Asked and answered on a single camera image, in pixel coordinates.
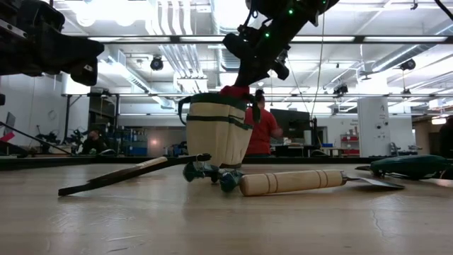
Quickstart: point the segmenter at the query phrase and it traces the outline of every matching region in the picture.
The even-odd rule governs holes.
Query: person
[[[81,154],[99,154],[108,149],[108,146],[100,136],[100,133],[101,131],[98,128],[94,128],[90,131],[82,145],[83,149]]]
[[[440,128],[440,155],[447,159],[453,159],[453,117]]]
[[[252,108],[247,109],[245,122],[253,125],[253,132],[248,143],[246,157],[269,157],[270,138],[282,137],[283,131],[278,127],[274,115],[264,109],[265,98],[262,89],[256,91],[255,100],[261,111],[261,121],[258,124],[254,123]]]

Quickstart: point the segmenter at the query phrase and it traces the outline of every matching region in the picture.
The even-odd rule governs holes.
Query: wooden handle
[[[242,176],[240,188],[244,196],[305,191],[315,188],[342,186],[346,177],[341,170],[293,171],[275,174]]]
[[[166,162],[166,161],[167,161],[167,158],[158,157],[157,159],[151,159],[151,160],[136,164],[135,166],[137,166],[139,169],[143,169],[145,167],[152,166],[152,165],[155,165],[155,164],[160,164],[160,163],[163,163],[163,162]]]
[[[159,157],[157,159],[151,159],[151,160],[136,164],[134,167],[130,167],[128,169],[122,169],[122,170],[114,171],[114,172],[111,172],[111,173],[104,174],[102,176],[93,178],[93,179],[89,180],[88,182],[102,181],[102,180],[106,180],[106,179],[109,179],[109,178],[118,177],[118,176],[121,176],[123,174],[128,174],[128,173],[130,173],[132,171],[143,169],[145,167],[152,166],[152,165],[155,165],[155,164],[160,164],[160,163],[163,163],[163,162],[166,162],[166,161],[167,161],[167,158],[165,158],[165,157]]]

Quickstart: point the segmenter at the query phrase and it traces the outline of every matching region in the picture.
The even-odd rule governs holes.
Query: red object
[[[343,151],[343,154],[345,154],[345,155],[359,155],[360,154],[360,150],[359,149],[345,149]]]
[[[357,137],[357,136],[349,136],[349,139],[348,139],[348,137],[343,137],[343,138],[341,138],[341,140],[344,141],[344,142],[347,142],[347,141],[356,142],[356,141],[359,140],[359,137]]]
[[[9,132],[8,134],[6,134],[4,137],[0,138],[0,141],[2,142],[8,142],[9,140],[13,139],[14,138],[14,133],[13,132]]]
[[[261,122],[255,124],[253,122],[252,108],[248,108],[246,111],[245,123],[254,125],[246,155],[270,155],[270,133],[278,128],[274,115],[265,109],[261,109]]]
[[[235,98],[243,99],[244,95],[250,94],[250,88],[248,86],[225,86],[220,91],[220,94],[223,96],[233,96]]]

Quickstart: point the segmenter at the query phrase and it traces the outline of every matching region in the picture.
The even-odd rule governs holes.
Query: metal blade
[[[366,181],[372,185],[382,186],[382,187],[387,187],[387,188],[397,188],[397,189],[405,188],[404,186],[399,185],[399,184],[389,183],[386,181],[378,181],[378,180],[374,180],[374,179],[370,179],[370,178],[361,178],[361,177],[350,178],[350,177],[348,177],[348,181]]]

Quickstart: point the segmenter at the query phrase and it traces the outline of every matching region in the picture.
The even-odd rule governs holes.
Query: desk
[[[402,191],[362,182],[244,198],[183,166],[58,198],[58,188],[124,164],[0,172],[3,254],[451,254],[453,183],[404,181]],[[244,165],[247,174],[357,165]]]

